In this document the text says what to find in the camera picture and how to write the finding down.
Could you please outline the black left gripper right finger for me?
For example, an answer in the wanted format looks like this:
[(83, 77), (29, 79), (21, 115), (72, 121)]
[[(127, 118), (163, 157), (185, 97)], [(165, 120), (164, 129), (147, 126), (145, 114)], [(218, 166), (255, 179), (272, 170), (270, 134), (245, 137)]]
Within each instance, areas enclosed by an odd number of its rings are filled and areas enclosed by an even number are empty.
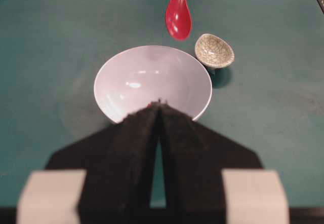
[(159, 105), (167, 207), (185, 223), (289, 223), (279, 175), (251, 149)]

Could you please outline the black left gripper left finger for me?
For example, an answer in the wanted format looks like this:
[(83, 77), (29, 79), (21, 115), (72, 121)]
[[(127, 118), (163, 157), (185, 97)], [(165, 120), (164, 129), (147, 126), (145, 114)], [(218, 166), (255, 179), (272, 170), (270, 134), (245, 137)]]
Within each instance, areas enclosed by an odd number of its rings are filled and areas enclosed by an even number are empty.
[(127, 223), (147, 209), (155, 161), (152, 103), (121, 123), (55, 151), (30, 174), (17, 205), (17, 223)]

